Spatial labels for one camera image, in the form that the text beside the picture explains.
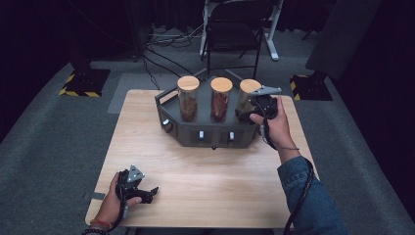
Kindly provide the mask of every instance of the cylinder top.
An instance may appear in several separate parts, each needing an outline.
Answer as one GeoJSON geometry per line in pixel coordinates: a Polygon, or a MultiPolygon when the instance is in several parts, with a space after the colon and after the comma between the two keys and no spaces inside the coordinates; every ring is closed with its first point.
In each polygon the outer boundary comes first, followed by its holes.
{"type": "Polygon", "coordinates": [[[261,84],[257,80],[244,79],[240,84],[241,90],[245,93],[251,93],[261,87],[261,84]]]}
{"type": "Polygon", "coordinates": [[[232,89],[232,81],[226,77],[217,77],[211,81],[210,86],[216,92],[228,92],[232,89]]]}
{"type": "Polygon", "coordinates": [[[177,86],[184,91],[193,91],[199,87],[199,80],[191,75],[182,76],[177,80],[177,86]]]}

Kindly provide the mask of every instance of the left hand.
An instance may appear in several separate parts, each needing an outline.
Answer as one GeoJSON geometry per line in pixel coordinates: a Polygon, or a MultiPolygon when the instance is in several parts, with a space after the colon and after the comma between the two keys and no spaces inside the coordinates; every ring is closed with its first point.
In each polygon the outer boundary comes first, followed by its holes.
{"type": "MultiPolygon", "coordinates": [[[[119,207],[121,204],[121,202],[119,201],[119,198],[116,196],[116,193],[115,193],[115,188],[116,188],[116,184],[118,181],[118,175],[119,175],[119,172],[115,174],[113,180],[111,181],[110,191],[108,192],[107,196],[105,197],[100,207],[100,210],[95,216],[95,219],[108,222],[112,225],[114,225],[114,223],[116,222],[116,219],[118,218],[119,207]]],[[[133,207],[137,204],[140,204],[141,201],[142,200],[140,197],[136,197],[136,198],[127,200],[126,203],[128,204],[129,207],[133,207]]]]}

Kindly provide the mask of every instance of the handheld controller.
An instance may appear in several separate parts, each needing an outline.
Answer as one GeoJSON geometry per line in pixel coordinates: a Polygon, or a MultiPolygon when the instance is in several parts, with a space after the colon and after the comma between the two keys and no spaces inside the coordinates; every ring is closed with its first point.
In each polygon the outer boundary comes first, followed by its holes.
{"type": "Polygon", "coordinates": [[[150,204],[153,201],[153,197],[159,191],[159,187],[154,188],[150,192],[139,190],[137,186],[144,178],[143,172],[137,167],[132,165],[130,170],[126,169],[121,171],[118,176],[118,184],[116,185],[116,195],[121,201],[126,201],[134,197],[140,197],[142,204],[150,204]]]}
{"type": "Polygon", "coordinates": [[[270,94],[280,92],[280,88],[272,88],[262,86],[261,88],[251,92],[250,103],[253,106],[251,111],[242,112],[235,110],[235,115],[241,123],[254,124],[250,119],[250,114],[257,114],[266,119],[273,119],[277,117],[277,99],[271,97],[270,94]]]}

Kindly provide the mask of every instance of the cylindrical wooden block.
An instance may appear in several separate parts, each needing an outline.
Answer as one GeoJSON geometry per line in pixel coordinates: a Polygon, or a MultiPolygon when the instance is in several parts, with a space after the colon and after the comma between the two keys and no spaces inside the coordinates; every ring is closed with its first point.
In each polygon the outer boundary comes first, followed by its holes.
{"type": "Polygon", "coordinates": [[[237,110],[240,112],[251,111],[254,107],[250,103],[251,92],[259,89],[261,84],[253,79],[244,79],[240,83],[237,110]]]}
{"type": "Polygon", "coordinates": [[[216,122],[223,122],[226,120],[230,91],[233,87],[232,81],[226,77],[217,77],[211,81],[210,86],[211,119],[216,122]]]}
{"type": "Polygon", "coordinates": [[[197,90],[199,80],[194,76],[182,76],[177,80],[180,114],[185,121],[194,121],[198,112],[197,90]]]}

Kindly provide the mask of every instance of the finger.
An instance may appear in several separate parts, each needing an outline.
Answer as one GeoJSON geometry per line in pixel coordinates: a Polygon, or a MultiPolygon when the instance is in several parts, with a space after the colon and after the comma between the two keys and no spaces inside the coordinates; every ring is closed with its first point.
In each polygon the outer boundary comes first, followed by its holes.
{"type": "Polygon", "coordinates": [[[115,187],[116,187],[116,183],[118,182],[118,175],[119,175],[119,172],[117,172],[117,173],[114,175],[114,178],[113,178],[113,180],[111,181],[110,189],[115,189],[115,187]]]}
{"type": "Polygon", "coordinates": [[[285,113],[284,105],[283,105],[283,98],[281,96],[277,98],[277,110],[278,110],[278,114],[285,113]]]}
{"type": "Polygon", "coordinates": [[[140,198],[140,197],[136,197],[136,198],[132,198],[132,199],[128,199],[127,200],[127,205],[129,206],[129,207],[133,207],[133,206],[135,206],[135,205],[137,205],[137,204],[141,204],[141,202],[142,202],[143,200],[140,198]]]}
{"type": "Polygon", "coordinates": [[[256,124],[262,124],[263,117],[257,115],[257,114],[250,114],[250,119],[255,122],[256,124]]]}

